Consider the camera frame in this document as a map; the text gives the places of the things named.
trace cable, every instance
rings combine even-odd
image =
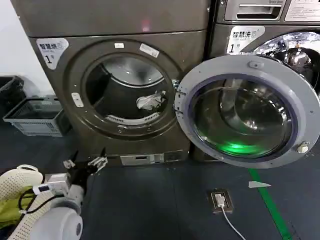
[[[242,236],[242,234],[231,224],[231,222],[229,221],[226,212],[225,212],[225,197],[222,196],[221,194],[215,194],[214,195],[217,206],[220,207],[222,209],[223,215],[226,219],[226,221],[228,222],[228,224],[230,225],[230,227],[242,238],[242,240],[246,240],[244,236]]]
[[[19,210],[22,214],[33,214],[35,213],[36,211],[38,211],[39,209],[41,209],[44,205],[46,205],[48,202],[52,201],[53,199],[56,199],[56,198],[62,198],[64,197],[64,195],[55,195],[53,197],[50,197],[49,199],[47,199],[46,201],[44,201],[40,206],[38,206],[37,208],[31,210],[31,211],[27,211],[26,209],[23,209],[22,208],[22,204],[21,204],[21,201],[22,201],[22,198],[26,195],[26,194],[32,194],[33,193],[33,190],[32,189],[29,189],[27,191],[25,191],[24,193],[21,194],[21,196],[19,197],[19,200],[18,200],[18,207],[19,207]]]
[[[243,239],[243,240],[246,240],[244,236],[242,236],[242,234],[231,224],[231,222],[229,221],[227,215],[226,215],[226,212],[225,212],[225,207],[224,206],[221,206],[221,209],[222,209],[222,212],[223,212],[223,215],[226,219],[226,221],[228,222],[228,224],[230,225],[230,227]]]

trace plastic basket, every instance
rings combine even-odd
[[[3,121],[27,136],[62,137],[71,128],[61,103],[55,99],[26,98]]]
[[[34,166],[20,165],[16,169],[9,170],[0,176],[0,201],[14,197],[24,187],[39,185],[42,180],[43,175]],[[53,194],[51,192],[44,192],[37,195],[29,209],[33,210],[37,208],[52,196]],[[29,240],[32,226],[49,209],[50,202],[35,213],[24,215],[7,240]]]

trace floor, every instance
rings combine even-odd
[[[63,172],[62,161],[77,149],[66,137],[27,137],[0,126],[0,172],[31,164],[43,173]],[[261,181],[293,240],[320,238],[320,143],[303,159],[259,170]],[[247,240],[281,240],[247,169],[223,163],[184,163],[105,168],[88,183],[82,216],[83,240],[238,240],[223,215],[213,214],[206,192],[226,188],[234,205],[230,221]]]

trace yellow-green cloth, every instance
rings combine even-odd
[[[10,225],[16,225],[18,223],[22,215],[19,212],[18,207],[19,198],[25,191],[30,190],[31,188],[31,186],[24,187],[21,192],[19,192],[12,199],[0,201],[0,229]],[[23,209],[26,209],[29,206],[33,196],[33,193],[24,195],[21,201],[21,206]]]

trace gray plastic basket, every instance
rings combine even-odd
[[[71,128],[56,98],[26,98],[4,116],[3,121],[27,136],[62,137]]]

